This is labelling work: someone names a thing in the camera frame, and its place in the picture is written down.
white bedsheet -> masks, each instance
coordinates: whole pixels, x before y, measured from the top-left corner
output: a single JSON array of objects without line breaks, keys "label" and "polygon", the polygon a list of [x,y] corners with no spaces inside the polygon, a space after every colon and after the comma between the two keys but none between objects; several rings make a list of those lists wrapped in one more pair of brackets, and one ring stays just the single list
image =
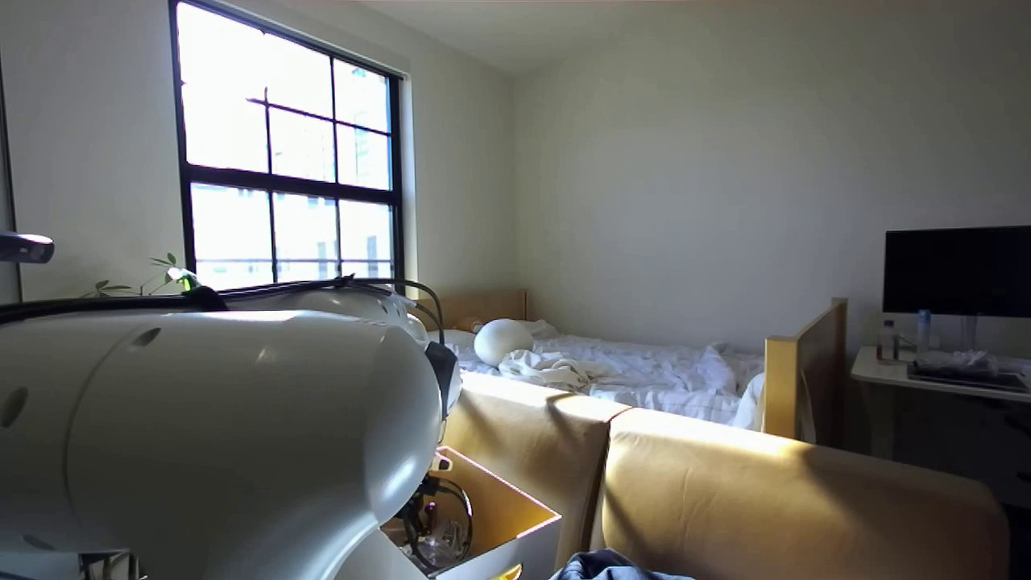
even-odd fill
[{"label": "white bedsheet", "polygon": [[761,428],[763,357],[723,344],[634,344],[582,336],[536,337],[504,363],[481,363],[464,336],[451,336],[468,379],[499,372],[525,383],[579,390],[625,405]]}]

keyboard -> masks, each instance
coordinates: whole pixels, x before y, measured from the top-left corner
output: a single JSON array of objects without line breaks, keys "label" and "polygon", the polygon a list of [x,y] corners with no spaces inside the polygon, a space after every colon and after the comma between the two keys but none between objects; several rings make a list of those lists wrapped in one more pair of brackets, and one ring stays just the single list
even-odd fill
[{"label": "keyboard", "polygon": [[1016,369],[1003,368],[939,368],[939,363],[910,363],[911,379],[930,379],[930,383],[957,383],[957,386],[978,386],[978,390],[1011,390],[1011,393],[1028,393],[1026,379]]}]

white desk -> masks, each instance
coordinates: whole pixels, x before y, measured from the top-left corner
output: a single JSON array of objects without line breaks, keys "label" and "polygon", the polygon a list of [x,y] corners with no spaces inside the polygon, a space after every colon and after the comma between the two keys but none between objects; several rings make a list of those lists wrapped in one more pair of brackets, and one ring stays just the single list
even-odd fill
[{"label": "white desk", "polygon": [[862,403],[871,419],[871,450],[881,456],[897,454],[897,390],[1031,403],[1028,390],[990,390],[990,386],[911,379],[904,369],[911,357],[916,357],[911,351],[903,351],[903,361],[877,361],[877,347],[860,347],[856,361],[850,363],[850,375],[862,383]]}]

ceiling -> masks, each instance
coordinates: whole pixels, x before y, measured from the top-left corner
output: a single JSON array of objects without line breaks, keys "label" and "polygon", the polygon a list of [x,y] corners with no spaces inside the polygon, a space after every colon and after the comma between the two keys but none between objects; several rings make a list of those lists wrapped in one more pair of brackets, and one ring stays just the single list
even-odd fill
[{"label": "ceiling", "polygon": [[363,7],[439,38],[504,73],[603,42],[659,0],[362,0]]}]

wooden bed frame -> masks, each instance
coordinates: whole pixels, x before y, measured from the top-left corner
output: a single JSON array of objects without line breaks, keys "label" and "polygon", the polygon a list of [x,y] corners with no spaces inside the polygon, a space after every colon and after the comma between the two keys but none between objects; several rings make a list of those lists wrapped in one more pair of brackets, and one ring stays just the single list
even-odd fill
[{"label": "wooden bed frame", "polygon": [[[525,289],[443,293],[446,327],[531,318]],[[839,441],[848,298],[832,298],[803,330],[763,337],[763,430],[819,444]]]}]

